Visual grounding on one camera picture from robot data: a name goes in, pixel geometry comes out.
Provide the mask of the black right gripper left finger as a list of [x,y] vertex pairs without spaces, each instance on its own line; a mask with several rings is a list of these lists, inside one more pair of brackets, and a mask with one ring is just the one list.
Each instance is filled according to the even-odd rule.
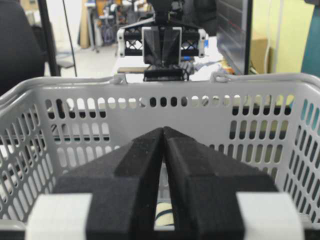
[[163,130],[60,176],[29,215],[28,240],[130,240],[154,228]]

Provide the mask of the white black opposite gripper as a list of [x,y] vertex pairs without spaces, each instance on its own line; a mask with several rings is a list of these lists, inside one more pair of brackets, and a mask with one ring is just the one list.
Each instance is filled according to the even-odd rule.
[[169,15],[154,15],[117,31],[118,55],[141,56],[148,68],[145,82],[188,81],[190,73],[181,66],[184,57],[205,56],[207,33]]

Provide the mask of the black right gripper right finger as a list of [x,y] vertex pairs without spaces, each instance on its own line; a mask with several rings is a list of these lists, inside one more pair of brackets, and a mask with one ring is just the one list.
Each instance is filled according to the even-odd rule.
[[175,240],[303,240],[291,197],[265,172],[166,126]]

